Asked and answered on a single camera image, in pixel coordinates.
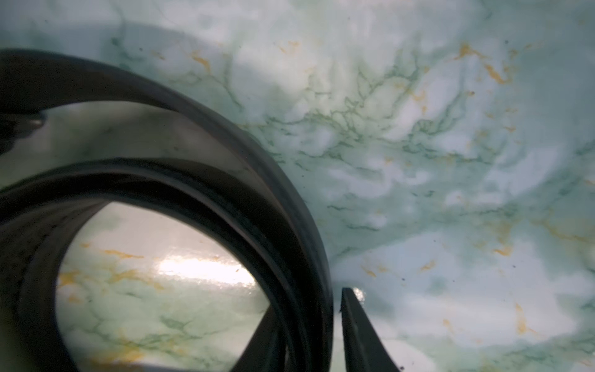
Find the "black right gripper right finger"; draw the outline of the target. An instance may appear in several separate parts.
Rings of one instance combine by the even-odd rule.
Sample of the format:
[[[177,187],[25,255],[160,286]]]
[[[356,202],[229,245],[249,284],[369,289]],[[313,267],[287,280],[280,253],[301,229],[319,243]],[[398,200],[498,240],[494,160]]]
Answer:
[[[399,372],[352,288],[343,288],[340,313],[347,372]]]

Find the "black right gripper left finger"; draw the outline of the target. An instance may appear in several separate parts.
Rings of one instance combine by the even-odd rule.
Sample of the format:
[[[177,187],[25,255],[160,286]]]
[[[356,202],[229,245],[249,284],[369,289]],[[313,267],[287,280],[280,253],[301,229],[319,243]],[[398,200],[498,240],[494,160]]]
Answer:
[[[270,306],[231,372],[283,371],[286,345],[280,322]]]

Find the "black leather belt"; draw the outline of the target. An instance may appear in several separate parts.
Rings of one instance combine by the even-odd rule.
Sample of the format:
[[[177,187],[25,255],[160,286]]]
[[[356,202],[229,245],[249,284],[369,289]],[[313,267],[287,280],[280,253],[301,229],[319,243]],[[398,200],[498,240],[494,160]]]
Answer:
[[[285,338],[283,371],[329,369],[333,291],[319,232],[284,172],[214,111],[144,77],[43,51],[1,52],[1,151],[45,124],[44,112],[84,102],[136,102],[178,113],[228,150],[219,167],[181,159],[72,164],[1,193],[1,327],[40,371],[74,371],[57,328],[57,274],[77,232],[110,202],[202,229],[257,279]]]

